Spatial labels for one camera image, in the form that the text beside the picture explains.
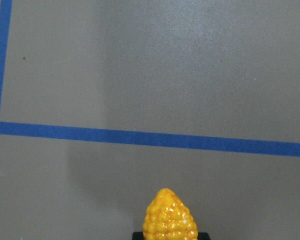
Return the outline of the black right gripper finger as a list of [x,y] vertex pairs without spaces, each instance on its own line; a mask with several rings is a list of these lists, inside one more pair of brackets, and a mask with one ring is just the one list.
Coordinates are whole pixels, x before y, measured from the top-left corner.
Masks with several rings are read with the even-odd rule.
[[[207,232],[199,232],[198,240],[211,240],[209,234]],[[144,240],[143,233],[141,231],[133,232],[132,240]]]

